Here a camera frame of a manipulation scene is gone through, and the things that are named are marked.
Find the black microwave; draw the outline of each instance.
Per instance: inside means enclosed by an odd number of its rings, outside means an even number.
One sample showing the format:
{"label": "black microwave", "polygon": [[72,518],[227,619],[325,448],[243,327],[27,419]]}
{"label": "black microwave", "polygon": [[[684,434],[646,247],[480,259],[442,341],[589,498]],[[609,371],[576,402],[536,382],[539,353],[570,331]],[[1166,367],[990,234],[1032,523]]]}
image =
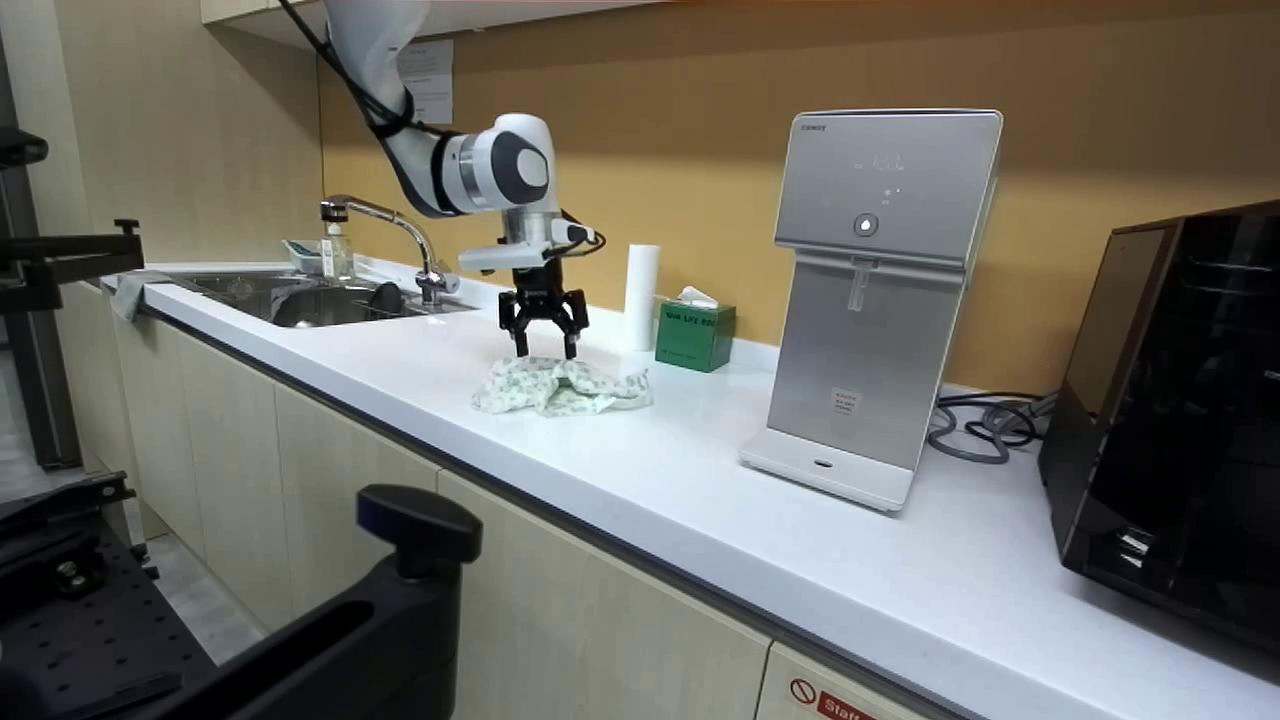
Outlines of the black microwave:
{"label": "black microwave", "polygon": [[1107,234],[1042,473],[1073,570],[1280,655],[1280,199]]}

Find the sticker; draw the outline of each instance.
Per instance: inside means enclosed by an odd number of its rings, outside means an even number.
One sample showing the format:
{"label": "sticker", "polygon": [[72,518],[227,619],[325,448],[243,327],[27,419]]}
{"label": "sticker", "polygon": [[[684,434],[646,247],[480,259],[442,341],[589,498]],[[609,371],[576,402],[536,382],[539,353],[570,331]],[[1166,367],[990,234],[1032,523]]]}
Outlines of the sticker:
{"label": "sticker", "polygon": [[824,716],[824,720],[877,720],[877,716],[845,703],[845,698],[831,697],[831,692],[819,692],[819,697],[816,697],[816,716]]}
{"label": "sticker", "polygon": [[816,687],[809,681],[791,681],[787,692],[795,703],[816,703]]}

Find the white water dispenser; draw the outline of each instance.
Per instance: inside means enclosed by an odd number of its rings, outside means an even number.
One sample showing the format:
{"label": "white water dispenser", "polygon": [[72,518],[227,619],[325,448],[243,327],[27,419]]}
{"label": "white water dispenser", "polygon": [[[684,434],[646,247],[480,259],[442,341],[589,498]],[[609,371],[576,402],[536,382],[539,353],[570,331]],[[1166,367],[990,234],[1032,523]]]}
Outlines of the white water dispenser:
{"label": "white water dispenser", "polygon": [[1004,116],[801,113],[776,243],[795,285],[749,468],[906,511],[945,380]]}

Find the white cloth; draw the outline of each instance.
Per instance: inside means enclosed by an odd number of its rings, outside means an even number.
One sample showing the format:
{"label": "white cloth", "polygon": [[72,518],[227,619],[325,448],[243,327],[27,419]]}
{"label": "white cloth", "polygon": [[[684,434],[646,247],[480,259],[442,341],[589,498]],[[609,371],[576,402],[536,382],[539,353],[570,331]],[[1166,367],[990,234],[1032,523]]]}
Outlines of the white cloth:
{"label": "white cloth", "polygon": [[480,411],[634,411],[649,409],[652,392],[646,375],[595,375],[580,359],[518,355],[502,359],[477,392]]}

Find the cabinet door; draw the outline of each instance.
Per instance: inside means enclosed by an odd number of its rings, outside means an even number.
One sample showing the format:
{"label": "cabinet door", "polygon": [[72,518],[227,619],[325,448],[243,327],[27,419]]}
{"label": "cabinet door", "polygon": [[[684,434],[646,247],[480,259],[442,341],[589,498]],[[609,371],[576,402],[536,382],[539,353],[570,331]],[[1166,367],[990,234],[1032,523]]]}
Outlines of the cabinet door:
{"label": "cabinet door", "polygon": [[113,296],[92,285],[67,285],[55,331],[63,344],[63,371],[76,411],[84,476],[130,473],[133,443],[120,392],[120,355]]}
{"label": "cabinet door", "polygon": [[154,317],[117,318],[113,331],[120,349],[136,490],[195,557],[206,557],[182,362],[195,341]]}
{"label": "cabinet door", "polygon": [[357,526],[357,490],[364,485],[438,489],[438,473],[285,382],[275,382],[275,434],[292,606],[308,610],[391,552]]}
{"label": "cabinet door", "polygon": [[457,720],[749,720],[763,635],[442,473],[483,518]]}
{"label": "cabinet door", "polygon": [[925,713],[772,644],[756,720],[925,720]]}
{"label": "cabinet door", "polygon": [[206,564],[256,623],[282,628],[292,595],[274,380],[209,344],[182,344],[182,371]]}

